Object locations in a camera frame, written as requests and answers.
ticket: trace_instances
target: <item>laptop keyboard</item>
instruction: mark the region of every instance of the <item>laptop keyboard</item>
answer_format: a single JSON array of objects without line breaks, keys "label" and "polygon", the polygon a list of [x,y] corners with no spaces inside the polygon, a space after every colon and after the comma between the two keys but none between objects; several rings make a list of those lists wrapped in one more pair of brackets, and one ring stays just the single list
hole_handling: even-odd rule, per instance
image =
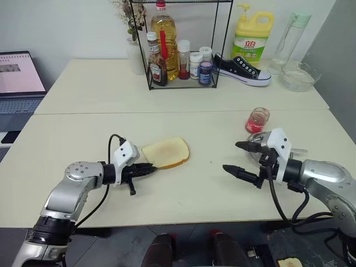
[{"label": "laptop keyboard", "polygon": [[10,147],[0,147],[0,162],[5,157],[7,151],[9,151]]},{"label": "laptop keyboard", "polygon": [[42,98],[0,101],[0,114],[34,113],[41,100]]}]

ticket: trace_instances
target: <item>laptop screen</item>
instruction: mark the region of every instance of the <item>laptop screen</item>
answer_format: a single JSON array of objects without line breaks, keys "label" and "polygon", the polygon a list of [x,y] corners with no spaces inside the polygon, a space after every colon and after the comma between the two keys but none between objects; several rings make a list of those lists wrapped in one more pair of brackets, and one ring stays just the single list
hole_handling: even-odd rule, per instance
[{"label": "laptop screen", "polygon": [[0,95],[46,93],[29,52],[0,53]]}]

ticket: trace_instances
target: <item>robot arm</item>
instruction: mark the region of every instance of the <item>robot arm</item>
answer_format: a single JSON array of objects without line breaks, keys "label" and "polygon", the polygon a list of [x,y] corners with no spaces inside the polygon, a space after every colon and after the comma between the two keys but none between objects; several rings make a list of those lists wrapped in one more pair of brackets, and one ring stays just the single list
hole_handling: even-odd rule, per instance
[{"label": "robot arm", "polygon": [[102,185],[128,184],[130,194],[136,193],[132,178],[152,173],[152,164],[134,164],[139,152],[124,139],[114,153],[113,164],[79,161],[65,169],[63,180],[50,193],[38,221],[23,242],[13,267],[32,261],[57,263],[65,255],[70,235],[75,233],[89,191]]},{"label": "robot arm", "polygon": [[260,142],[237,142],[236,146],[250,152],[262,153],[260,174],[243,168],[223,165],[235,177],[261,188],[268,179],[266,168],[278,182],[287,182],[295,192],[307,190],[323,202],[333,214],[348,246],[348,256],[356,263],[356,181],[342,166],[332,162],[288,159],[291,145],[282,129],[263,133]]}]

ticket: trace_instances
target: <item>small jar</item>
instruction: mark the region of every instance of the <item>small jar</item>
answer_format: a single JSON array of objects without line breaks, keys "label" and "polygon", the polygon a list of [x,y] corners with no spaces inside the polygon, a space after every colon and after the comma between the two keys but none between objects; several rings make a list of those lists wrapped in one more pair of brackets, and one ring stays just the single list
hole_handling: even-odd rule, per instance
[{"label": "small jar", "polygon": [[264,107],[255,108],[246,123],[246,130],[250,134],[255,134],[257,132],[262,132],[263,126],[268,122],[270,113]]},{"label": "small jar", "polygon": [[188,40],[180,40],[177,44],[179,58],[179,79],[189,79],[189,53],[190,42]]},{"label": "small jar", "polygon": [[211,62],[202,62],[199,65],[199,83],[201,85],[209,85],[211,83]]},{"label": "small jar", "polygon": [[199,48],[199,53],[202,54],[203,62],[212,62],[212,49],[209,46],[202,46]]},{"label": "small jar", "polygon": [[198,80],[200,62],[202,62],[201,53],[199,52],[190,53],[190,77],[193,80]]}]

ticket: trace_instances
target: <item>green label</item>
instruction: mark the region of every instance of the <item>green label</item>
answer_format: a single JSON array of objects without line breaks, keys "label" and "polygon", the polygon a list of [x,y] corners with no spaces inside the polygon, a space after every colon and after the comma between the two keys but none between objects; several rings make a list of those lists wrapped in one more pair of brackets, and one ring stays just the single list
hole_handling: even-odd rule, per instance
[{"label": "green label", "polygon": [[268,37],[249,37],[235,35],[231,57],[242,55],[249,62],[260,61]]}]

